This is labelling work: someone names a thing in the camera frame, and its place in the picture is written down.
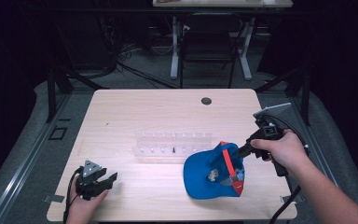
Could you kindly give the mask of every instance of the plastic organizer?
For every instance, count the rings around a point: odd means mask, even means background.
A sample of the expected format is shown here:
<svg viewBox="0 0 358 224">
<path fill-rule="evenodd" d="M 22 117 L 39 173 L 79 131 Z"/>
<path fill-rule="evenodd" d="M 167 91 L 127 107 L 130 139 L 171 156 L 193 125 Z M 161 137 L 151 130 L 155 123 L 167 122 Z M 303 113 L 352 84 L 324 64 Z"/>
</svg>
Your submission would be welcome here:
<svg viewBox="0 0 358 224">
<path fill-rule="evenodd" d="M 135 156 L 188 157 L 211 150 L 211 133 L 137 133 Z"/>
</svg>

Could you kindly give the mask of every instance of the hand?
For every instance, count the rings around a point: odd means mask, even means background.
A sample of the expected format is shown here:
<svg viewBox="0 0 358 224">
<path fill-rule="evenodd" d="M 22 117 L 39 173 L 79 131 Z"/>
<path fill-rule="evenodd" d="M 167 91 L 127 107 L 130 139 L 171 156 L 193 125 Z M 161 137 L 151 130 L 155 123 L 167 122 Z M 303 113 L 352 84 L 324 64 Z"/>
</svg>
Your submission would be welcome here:
<svg viewBox="0 0 358 224">
<path fill-rule="evenodd" d="M 275 161 L 286 167 L 291 174 L 294 169 L 310 161 L 304 146 L 292 130 L 286 129 L 283 138 L 272 141 L 264 139 L 254 139 L 251 141 L 252 147 L 269 151 Z"/>
<path fill-rule="evenodd" d="M 72 182 L 71 186 L 71 201 L 75 199 L 71 206 L 69 207 L 69 215 L 66 223 L 76 223 L 76 224 L 82 224 L 82 223 L 88 223 L 92 217 L 92 214 L 94 213 L 95 208 L 103 201 L 103 199 L 106 197 L 108 190 L 104 190 L 100 195 L 97 197 L 91 199 L 90 201 L 84 200 L 77 196 L 76 193 L 76 181 L 78 179 L 78 176 L 76 176 Z"/>
</svg>

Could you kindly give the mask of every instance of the chair backrest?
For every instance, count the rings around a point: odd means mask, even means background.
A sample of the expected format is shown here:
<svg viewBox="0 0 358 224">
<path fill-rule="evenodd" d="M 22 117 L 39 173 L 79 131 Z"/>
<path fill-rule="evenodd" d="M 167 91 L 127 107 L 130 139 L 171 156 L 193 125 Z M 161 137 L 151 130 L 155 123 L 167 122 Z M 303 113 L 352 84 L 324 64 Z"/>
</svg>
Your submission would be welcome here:
<svg viewBox="0 0 358 224">
<path fill-rule="evenodd" d="M 193 13 L 183 21 L 186 30 L 203 33 L 241 33 L 244 23 L 233 13 Z"/>
</svg>

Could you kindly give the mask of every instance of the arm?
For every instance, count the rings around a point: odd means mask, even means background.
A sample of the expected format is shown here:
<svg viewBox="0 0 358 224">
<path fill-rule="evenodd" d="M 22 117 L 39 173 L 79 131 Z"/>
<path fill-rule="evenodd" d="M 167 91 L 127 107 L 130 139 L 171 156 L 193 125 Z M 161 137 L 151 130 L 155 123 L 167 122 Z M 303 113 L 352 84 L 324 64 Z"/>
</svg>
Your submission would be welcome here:
<svg viewBox="0 0 358 224">
<path fill-rule="evenodd" d="M 100 195 L 91 199 L 90 201 L 84 200 L 76 196 L 76 181 L 78 176 L 74 178 L 71 186 L 71 201 L 75 199 L 69 207 L 69 215 L 66 221 L 67 224 L 87 224 L 89 223 L 95 208 L 106 197 L 108 190 L 104 190 Z"/>
<path fill-rule="evenodd" d="M 251 144 L 269 151 L 278 163 L 286 167 L 303 189 L 321 223 L 358 223 L 358 204 L 318 170 L 291 130 L 286 130 L 280 140 L 255 139 Z"/>
</svg>

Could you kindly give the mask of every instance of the table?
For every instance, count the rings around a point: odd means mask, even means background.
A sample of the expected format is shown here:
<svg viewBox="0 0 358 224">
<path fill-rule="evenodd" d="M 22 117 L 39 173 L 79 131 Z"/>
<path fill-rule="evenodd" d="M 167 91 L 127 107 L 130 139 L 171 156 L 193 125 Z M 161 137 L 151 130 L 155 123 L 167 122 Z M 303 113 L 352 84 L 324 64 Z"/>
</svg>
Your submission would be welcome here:
<svg viewBox="0 0 358 224">
<path fill-rule="evenodd" d="M 212 103 L 204 105 L 201 99 Z M 194 200 L 183 183 L 186 157 L 137 157 L 137 133 L 211 133 L 211 146 L 228 141 L 242 146 L 257 130 L 260 109 L 253 90 L 100 90 L 94 93 L 57 187 L 66 195 L 72 173 L 85 159 L 107 168 L 117 181 L 94 213 L 97 221 L 190 221 L 270 219 L 290 194 L 272 163 L 244 159 L 245 187 L 240 198 Z M 62 220 L 64 203 L 52 203 L 48 220 Z M 282 219 L 296 216 L 290 204 Z"/>
<path fill-rule="evenodd" d="M 158 0 L 153 0 L 154 7 L 269 7 L 269 8 L 283 8 L 291 7 L 293 5 L 291 0 L 180 0 L 173 2 L 159 3 Z M 252 80 L 251 70 L 249 68 L 248 61 L 246 59 L 246 53 L 249 48 L 249 43 L 252 37 L 252 33 L 255 27 L 255 19 L 252 18 L 246 22 L 245 29 L 243 31 L 243 36 L 245 38 L 242 49 L 239 49 L 240 61 L 242 72 L 245 80 Z M 177 48 L 177 34 L 178 26 L 176 18 L 173 17 L 172 21 L 172 65 L 171 65 L 171 78 L 177 78 L 177 71 L 179 66 L 179 54 Z"/>
</svg>

